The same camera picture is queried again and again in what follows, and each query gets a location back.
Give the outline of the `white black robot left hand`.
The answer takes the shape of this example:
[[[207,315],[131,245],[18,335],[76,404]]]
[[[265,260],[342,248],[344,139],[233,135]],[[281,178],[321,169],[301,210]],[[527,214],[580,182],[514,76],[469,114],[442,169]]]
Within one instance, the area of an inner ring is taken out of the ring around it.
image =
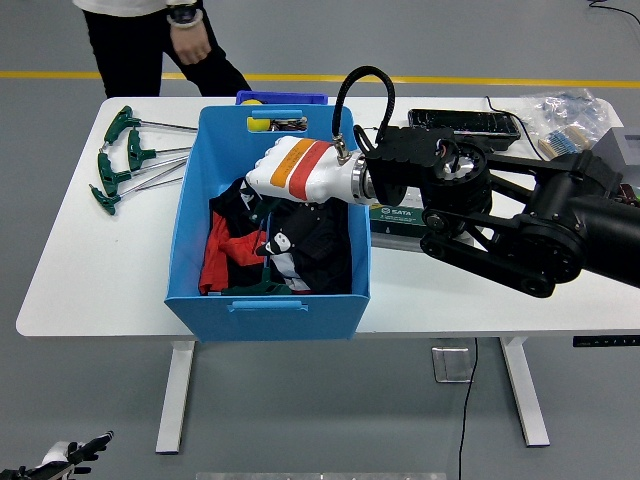
[[[17,470],[4,469],[2,479],[71,479],[74,474],[82,475],[91,471],[90,467],[80,464],[98,459],[98,453],[104,451],[113,439],[111,430],[95,437],[89,442],[56,442],[43,457],[40,465]]]

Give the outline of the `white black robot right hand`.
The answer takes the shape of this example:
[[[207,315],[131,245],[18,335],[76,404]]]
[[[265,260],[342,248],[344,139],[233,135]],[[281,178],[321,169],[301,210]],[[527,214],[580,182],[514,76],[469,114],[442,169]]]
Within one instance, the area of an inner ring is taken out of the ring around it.
[[[276,140],[243,182],[245,191],[259,199],[258,218],[271,218],[258,252],[325,256],[347,248],[349,204],[357,199],[351,186],[356,160],[353,152],[340,162],[328,141],[294,136]]]

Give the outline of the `person's left hand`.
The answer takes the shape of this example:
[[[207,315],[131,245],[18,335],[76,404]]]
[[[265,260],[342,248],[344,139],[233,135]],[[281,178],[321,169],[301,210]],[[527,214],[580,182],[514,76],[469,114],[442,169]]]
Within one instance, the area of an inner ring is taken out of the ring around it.
[[[170,38],[173,49],[183,65],[195,65],[211,52],[204,22],[200,20],[188,27],[172,25]]]

